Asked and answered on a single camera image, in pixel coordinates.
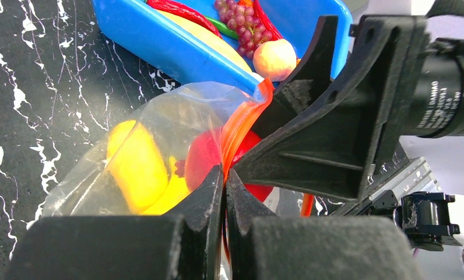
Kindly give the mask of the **clear zip bag orange seal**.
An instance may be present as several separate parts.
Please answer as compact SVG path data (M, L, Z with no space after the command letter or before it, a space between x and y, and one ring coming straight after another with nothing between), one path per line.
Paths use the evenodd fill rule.
M146 103L50 192L5 278L313 279L292 233L239 224L272 214L229 172L272 97L270 80L198 82Z

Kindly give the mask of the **yellow mango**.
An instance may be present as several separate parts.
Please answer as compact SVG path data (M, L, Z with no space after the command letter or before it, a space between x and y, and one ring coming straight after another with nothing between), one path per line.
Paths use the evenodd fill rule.
M168 185L168 171L152 134L136 120L116 125L109 133L107 169L131 213L152 206Z

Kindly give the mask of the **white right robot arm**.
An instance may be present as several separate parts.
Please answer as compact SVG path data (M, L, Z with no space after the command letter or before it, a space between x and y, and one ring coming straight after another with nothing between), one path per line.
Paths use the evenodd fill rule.
M338 18L321 16L298 67L274 91L254 130L261 141L233 167L246 184L346 201L348 214L391 218L413 247L458 245L444 193L372 204L367 180L402 135L464 136L464 1L435 1L424 16L364 15L340 74L329 74Z

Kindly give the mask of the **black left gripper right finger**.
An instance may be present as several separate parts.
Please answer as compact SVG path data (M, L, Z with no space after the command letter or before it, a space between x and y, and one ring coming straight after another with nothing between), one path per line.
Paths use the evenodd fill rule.
M422 279L406 236L371 216L278 217L226 181L233 279Z

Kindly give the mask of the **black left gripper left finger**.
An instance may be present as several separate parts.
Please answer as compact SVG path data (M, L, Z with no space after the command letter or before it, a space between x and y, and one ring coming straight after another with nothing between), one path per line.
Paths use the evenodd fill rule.
M5 279L218 279L223 172L161 216L64 216L37 221Z

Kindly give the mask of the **yellow banana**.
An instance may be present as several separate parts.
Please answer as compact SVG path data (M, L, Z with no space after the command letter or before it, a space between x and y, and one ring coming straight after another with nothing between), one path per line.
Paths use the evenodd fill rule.
M170 181L163 195L152 206L143 211L142 215L165 214L191 193L184 177L185 160L177 160L174 156L169 156L168 163L171 167Z

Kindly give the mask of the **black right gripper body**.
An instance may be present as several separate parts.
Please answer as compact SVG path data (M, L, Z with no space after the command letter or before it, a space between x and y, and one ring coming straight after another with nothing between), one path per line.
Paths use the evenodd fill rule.
M435 1L428 18L464 18L464 1ZM424 60L402 135L421 138L464 136L464 39L437 38Z

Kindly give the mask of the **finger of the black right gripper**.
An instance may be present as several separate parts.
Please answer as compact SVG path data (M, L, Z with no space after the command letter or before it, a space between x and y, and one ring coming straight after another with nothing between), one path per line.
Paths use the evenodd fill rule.
M403 132L428 41L424 16L365 16L334 82L234 171L247 184L361 201Z
M294 71L273 92L273 100L252 127L260 138L273 132L307 109L331 84L338 17L318 18L311 42Z

